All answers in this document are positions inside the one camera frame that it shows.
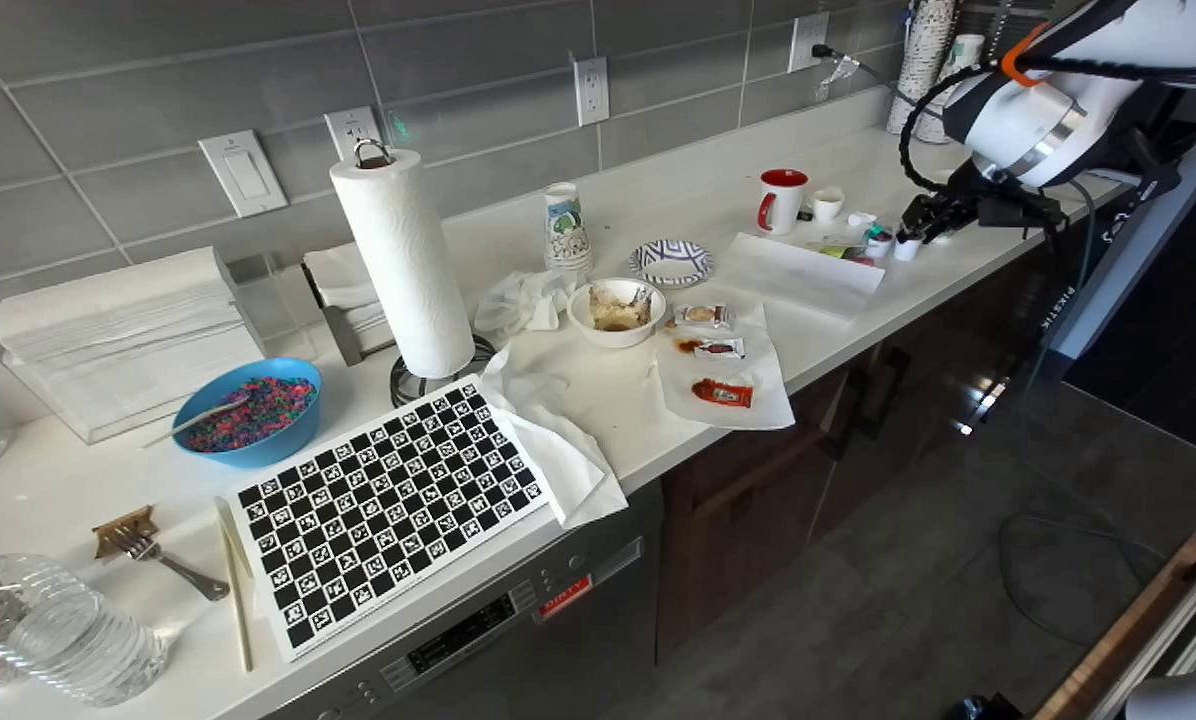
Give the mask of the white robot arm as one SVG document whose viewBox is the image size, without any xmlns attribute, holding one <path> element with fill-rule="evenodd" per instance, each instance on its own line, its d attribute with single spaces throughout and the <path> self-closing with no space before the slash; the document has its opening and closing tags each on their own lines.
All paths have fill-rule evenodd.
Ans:
<svg viewBox="0 0 1196 720">
<path fill-rule="evenodd" d="M 987 202 L 1048 218 L 1038 194 L 1066 181 L 1147 83 L 1196 88 L 1196 0 L 1077 0 L 1013 48 L 936 80 L 898 128 L 898 170 L 920 190 L 898 242 L 981 222 Z M 933 181 L 911 162 L 917 122 L 936 106 L 968 162 Z"/>
</svg>

